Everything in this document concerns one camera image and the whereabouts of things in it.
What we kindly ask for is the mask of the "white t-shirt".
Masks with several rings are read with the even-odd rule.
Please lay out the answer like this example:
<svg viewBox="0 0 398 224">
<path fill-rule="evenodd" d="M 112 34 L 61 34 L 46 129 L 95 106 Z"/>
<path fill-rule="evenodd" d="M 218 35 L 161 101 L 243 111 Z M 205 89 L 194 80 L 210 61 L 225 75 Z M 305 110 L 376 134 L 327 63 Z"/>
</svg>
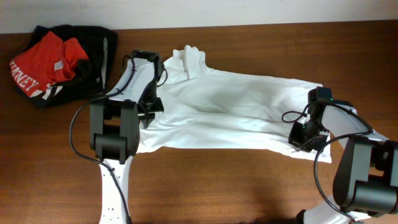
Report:
<svg viewBox="0 0 398 224">
<path fill-rule="evenodd" d="M 246 75 L 206 65 L 206 54 L 186 45 L 165 61 L 168 73 L 157 94 L 164 110 L 141 129 L 138 151 L 268 149 L 313 160 L 288 142 L 292 120 L 307 104 L 314 82 Z"/>
</svg>

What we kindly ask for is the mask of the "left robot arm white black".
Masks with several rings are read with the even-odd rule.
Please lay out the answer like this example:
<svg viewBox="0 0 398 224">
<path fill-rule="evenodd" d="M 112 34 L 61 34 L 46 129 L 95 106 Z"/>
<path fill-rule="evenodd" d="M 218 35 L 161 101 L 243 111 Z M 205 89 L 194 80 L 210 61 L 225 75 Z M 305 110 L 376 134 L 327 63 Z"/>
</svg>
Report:
<svg viewBox="0 0 398 224">
<path fill-rule="evenodd" d="M 90 147 L 99 162 L 102 182 L 100 223 L 131 223 L 129 171 L 138 152 L 140 130 L 164 111 L 157 96 L 165 68 L 157 52 L 133 50 L 123 74 L 102 100 L 90 104 Z"/>
</svg>

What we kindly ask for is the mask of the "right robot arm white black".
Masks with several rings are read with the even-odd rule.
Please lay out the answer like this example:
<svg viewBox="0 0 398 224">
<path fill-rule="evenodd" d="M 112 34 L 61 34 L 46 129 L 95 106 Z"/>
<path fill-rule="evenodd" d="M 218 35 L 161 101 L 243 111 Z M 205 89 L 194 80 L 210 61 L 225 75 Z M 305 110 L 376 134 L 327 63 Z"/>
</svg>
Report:
<svg viewBox="0 0 398 224">
<path fill-rule="evenodd" d="M 323 203 L 300 211 L 294 223 L 363 223 L 365 219 L 397 214 L 397 142 L 379 134 L 354 106 L 317 87 L 291 121 L 289 144 L 312 152 L 313 175 Z M 333 194 L 322 190 L 318 160 L 332 143 L 344 149 L 333 181 Z"/>
</svg>

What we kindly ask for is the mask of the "red and black folded garment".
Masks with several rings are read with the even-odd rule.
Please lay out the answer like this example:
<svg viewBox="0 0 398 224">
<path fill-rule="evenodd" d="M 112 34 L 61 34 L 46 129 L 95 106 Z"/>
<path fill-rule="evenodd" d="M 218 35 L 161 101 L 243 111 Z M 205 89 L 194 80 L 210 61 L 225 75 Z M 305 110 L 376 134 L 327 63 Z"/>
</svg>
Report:
<svg viewBox="0 0 398 224">
<path fill-rule="evenodd" d="M 37 108 L 47 107 L 68 87 L 90 77 L 92 64 L 76 38 L 62 40 L 48 32 L 9 62 L 17 89 Z"/>
</svg>

